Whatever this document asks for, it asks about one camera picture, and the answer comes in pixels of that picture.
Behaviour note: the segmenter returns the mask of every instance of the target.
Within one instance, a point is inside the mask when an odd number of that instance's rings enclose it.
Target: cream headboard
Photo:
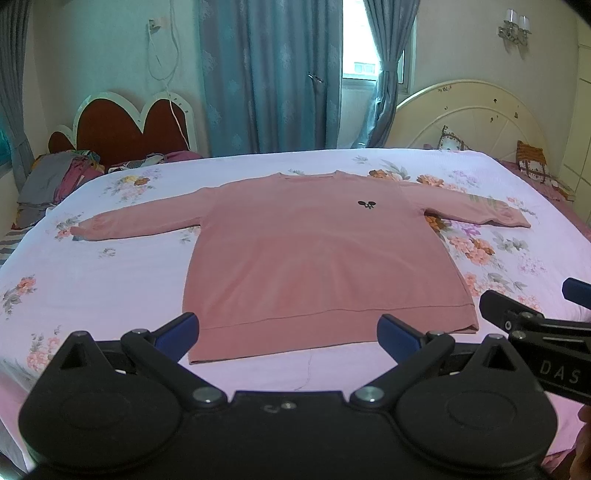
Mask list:
[[[499,160],[515,159],[518,140],[547,155],[544,134],[527,107],[507,90],[480,80],[439,83],[407,98],[384,146],[437,148],[444,125],[472,150]]]

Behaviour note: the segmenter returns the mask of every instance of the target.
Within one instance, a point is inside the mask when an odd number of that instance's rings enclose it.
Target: pink bedspread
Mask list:
[[[0,270],[0,419],[28,464],[31,459],[18,433],[18,409],[55,351],[73,330],[88,330],[95,339],[116,339],[133,328],[154,330],[178,316],[199,235],[198,228],[187,228],[141,238],[74,242],[70,228],[79,219],[245,178],[335,170],[363,176],[381,170],[377,175],[383,181],[419,181],[509,202],[522,211],[531,229],[429,219],[474,302],[492,288],[548,317],[591,319],[590,311],[561,295],[567,277],[591,282],[591,243],[542,195],[483,154],[313,151],[206,158],[112,173],[82,186],[49,212]],[[475,335],[455,337],[480,342],[488,333],[499,332],[480,316],[479,327]],[[197,365],[188,365],[185,357],[181,364],[229,396],[256,389],[342,390],[346,397],[395,365],[376,343]],[[581,423],[576,403],[551,398],[559,419],[549,452],[554,453],[573,445]]]
[[[562,213],[583,236],[591,242],[591,227],[589,227],[573,210],[570,202],[549,185],[543,185],[522,173],[514,162],[502,161],[501,164],[530,185],[536,192],[543,195],[556,209]]]

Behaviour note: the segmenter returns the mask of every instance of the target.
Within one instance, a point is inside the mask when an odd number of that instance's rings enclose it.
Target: wall sconce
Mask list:
[[[499,27],[499,36],[515,45],[527,46],[527,35],[531,34],[530,19],[510,8],[505,16],[505,26]]]

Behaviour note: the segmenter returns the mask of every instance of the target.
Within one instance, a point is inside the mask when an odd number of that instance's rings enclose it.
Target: pink sweatshirt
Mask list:
[[[202,188],[101,213],[87,240],[200,225],[184,290],[211,361],[376,340],[388,312],[421,332],[478,329],[472,297],[424,212],[527,226],[504,202],[336,171]]]

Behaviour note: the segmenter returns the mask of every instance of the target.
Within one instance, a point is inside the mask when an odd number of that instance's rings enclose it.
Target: blue curtain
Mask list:
[[[10,144],[8,143],[6,135],[2,131],[2,125],[0,125],[0,167],[2,167],[3,165],[10,165],[10,161]]]
[[[336,148],[341,0],[201,0],[212,156]]]
[[[32,0],[12,0],[0,8],[0,124],[8,138],[19,192],[35,160],[25,135],[22,111],[22,75],[31,4]]]
[[[352,148],[381,147],[396,114],[398,61],[408,43],[420,0],[363,0],[382,72]]]

